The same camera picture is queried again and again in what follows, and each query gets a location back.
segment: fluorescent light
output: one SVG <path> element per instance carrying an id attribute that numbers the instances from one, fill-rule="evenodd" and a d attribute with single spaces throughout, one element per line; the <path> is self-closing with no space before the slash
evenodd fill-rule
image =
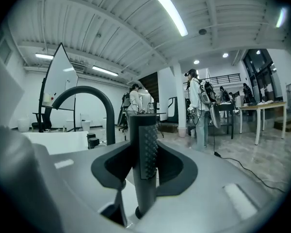
<path id="1" fill-rule="evenodd" d="M 63 70 L 64 72 L 70 72 L 70 71 L 74 71 L 74 68 L 73 67 L 70 67 L 70 68 L 66 68 Z"/>
<path id="2" fill-rule="evenodd" d="M 43 53 L 36 53 L 35 56 L 37 58 L 48 59 L 48 60 L 52 60 L 54 58 L 53 55 L 43 54 Z"/>
<path id="3" fill-rule="evenodd" d="M 282 24 L 284 23 L 285 19 L 286 19 L 286 13 L 287 13 L 287 9 L 285 8 L 281 8 L 280 10 L 280 15 L 276 24 L 276 28 L 279 28 L 282 26 Z"/>
<path id="4" fill-rule="evenodd" d="M 112 76 L 117 76 L 117 75 L 118 75 L 118 74 L 115 73 L 115 72 L 110 72 L 110 71 L 108 71 L 108 70 L 106 70 L 106 69 L 103 69 L 103 68 L 100 68 L 100 67 L 96 67 L 96 66 L 93 66 L 93 69 L 96 70 L 96 71 L 100 71 L 100 72 L 108 73 L 108 74 L 110 74 L 110 75 L 112 75 Z"/>
<path id="5" fill-rule="evenodd" d="M 173 3 L 170 0 L 158 0 L 158 1 L 165 8 L 171 19 L 174 21 L 174 24 L 178 28 L 180 35 L 186 36 L 188 34 L 188 31 L 186 30 L 185 25 Z"/>

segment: textured gripper pad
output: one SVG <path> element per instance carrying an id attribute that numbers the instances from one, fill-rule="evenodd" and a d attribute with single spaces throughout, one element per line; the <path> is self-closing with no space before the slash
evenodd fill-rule
<path id="1" fill-rule="evenodd" d="M 140 174 L 143 180 L 156 174 L 157 132 L 157 125 L 139 126 Z"/>

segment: black hose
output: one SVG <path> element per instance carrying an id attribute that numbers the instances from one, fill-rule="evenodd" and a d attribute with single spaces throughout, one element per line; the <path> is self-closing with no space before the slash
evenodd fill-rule
<path id="1" fill-rule="evenodd" d="M 115 143 L 115 129 L 114 129 L 114 109 L 109 98 L 100 90 L 90 86 L 76 86 L 64 91 L 54 101 L 53 108 L 58 110 L 62 103 L 69 97 L 78 93 L 88 93 L 100 99 L 106 108 L 107 112 L 107 145 Z"/>

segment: person wearing headset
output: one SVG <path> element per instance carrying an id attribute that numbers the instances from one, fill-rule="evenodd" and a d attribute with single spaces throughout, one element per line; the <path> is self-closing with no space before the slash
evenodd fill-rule
<path id="1" fill-rule="evenodd" d="M 190 107 L 197 109 L 197 114 L 194 115 L 193 122 L 196 127 L 197 135 L 197 151 L 201 151 L 207 147 L 208 143 L 208 118 L 209 108 L 203 104 L 200 99 L 202 80 L 197 78 L 195 69 L 191 69 L 188 73 L 189 93 L 191 104 Z"/>
<path id="2" fill-rule="evenodd" d="M 137 114 L 137 112 L 142 111 L 142 106 L 141 102 L 139 99 L 139 94 L 138 91 L 141 89 L 138 84 L 133 84 L 131 89 L 129 90 L 129 100 L 130 100 L 130 105 L 126 109 L 126 119 L 127 119 L 127 125 L 129 128 L 129 116 L 131 114 Z"/>

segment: white sticker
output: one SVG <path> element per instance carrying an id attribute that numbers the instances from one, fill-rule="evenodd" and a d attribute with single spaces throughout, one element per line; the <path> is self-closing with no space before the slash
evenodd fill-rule
<path id="1" fill-rule="evenodd" d="M 69 159 L 69 160 L 55 163 L 55 167 L 56 167 L 56 169 L 60 169 L 60 168 L 65 167 L 65 166 L 72 165 L 73 163 L 74 163 L 74 161 Z"/>

